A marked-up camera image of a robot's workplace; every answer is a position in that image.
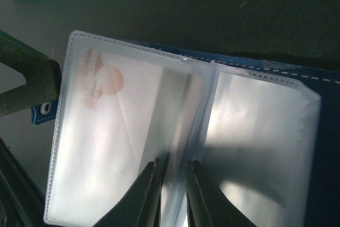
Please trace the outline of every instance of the blue wallet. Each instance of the blue wallet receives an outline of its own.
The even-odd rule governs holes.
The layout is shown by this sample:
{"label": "blue wallet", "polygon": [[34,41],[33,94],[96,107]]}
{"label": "blue wallet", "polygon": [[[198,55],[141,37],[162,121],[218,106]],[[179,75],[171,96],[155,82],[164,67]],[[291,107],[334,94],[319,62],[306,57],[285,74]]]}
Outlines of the blue wallet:
{"label": "blue wallet", "polygon": [[[309,68],[270,60],[253,60],[203,53],[171,46],[130,42],[161,51],[184,55],[201,61],[257,70],[300,80],[322,99],[317,140],[305,212],[305,226],[339,226],[340,203],[340,72]],[[41,113],[42,105],[32,108],[32,123],[53,120],[58,100],[50,102],[50,111]]]}

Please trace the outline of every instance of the metal grommet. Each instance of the metal grommet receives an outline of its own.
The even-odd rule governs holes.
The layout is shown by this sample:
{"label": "metal grommet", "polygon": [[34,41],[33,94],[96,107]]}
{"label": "metal grommet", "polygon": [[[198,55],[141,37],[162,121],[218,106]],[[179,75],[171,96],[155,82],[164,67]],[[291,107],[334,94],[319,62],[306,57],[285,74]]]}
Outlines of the metal grommet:
{"label": "metal grommet", "polygon": [[51,111],[51,107],[52,106],[51,106],[50,102],[49,103],[43,103],[40,107],[41,114],[43,114],[43,115],[48,114]]}

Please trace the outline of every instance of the gray surface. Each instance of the gray surface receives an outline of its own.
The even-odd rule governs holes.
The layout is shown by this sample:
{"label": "gray surface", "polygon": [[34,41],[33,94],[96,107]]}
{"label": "gray surface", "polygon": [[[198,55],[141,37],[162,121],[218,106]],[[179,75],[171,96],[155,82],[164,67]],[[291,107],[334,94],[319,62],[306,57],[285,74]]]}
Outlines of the gray surface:
{"label": "gray surface", "polygon": [[[61,66],[73,30],[216,53],[281,52],[319,58],[338,51],[337,0],[0,0],[0,4],[0,29]],[[0,70],[1,81],[16,81],[3,73]],[[0,119],[0,136],[42,191],[53,126],[48,122],[34,127],[29,110]]]}

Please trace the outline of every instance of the dark green metal bracket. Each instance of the dark green metal bracket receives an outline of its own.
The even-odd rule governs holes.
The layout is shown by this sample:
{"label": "dark green metal bracket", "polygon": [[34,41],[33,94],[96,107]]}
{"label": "dark green metal bracket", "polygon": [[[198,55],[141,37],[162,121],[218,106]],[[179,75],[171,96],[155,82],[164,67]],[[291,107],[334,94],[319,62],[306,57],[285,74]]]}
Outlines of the dark green metal bracket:
{"label": "dark green metal bracket", "polygon": [[[26,79],[25,85],[0,94],[0,117],[49,102],[59,96],[59,64],[2,31],[0,62],[15,69]],[[6,81],[1,74],[0,81]]]}

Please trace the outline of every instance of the transparent plastic page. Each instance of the transparent plastic page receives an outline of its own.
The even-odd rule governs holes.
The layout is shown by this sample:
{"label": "transparent plastic page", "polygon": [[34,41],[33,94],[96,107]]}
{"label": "transparent plastic page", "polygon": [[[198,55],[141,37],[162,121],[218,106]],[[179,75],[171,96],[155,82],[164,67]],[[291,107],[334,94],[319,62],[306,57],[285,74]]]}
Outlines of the transparent plastic page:
{"label": "transparent plastic page", "polygon": [[[45,222],[93,226],[149,161],[169,155],[178,168],[181,155],[175,146],[185,146],[198,126],[212,72],[209,63],[74,32],[63,73]],[[162,198],[165,206],[175,192]]]}
{"label": "transparent plastic page", "polygon": [[319,95],[293,79],[219,71],[203,166],[256,226],[302,226]]}

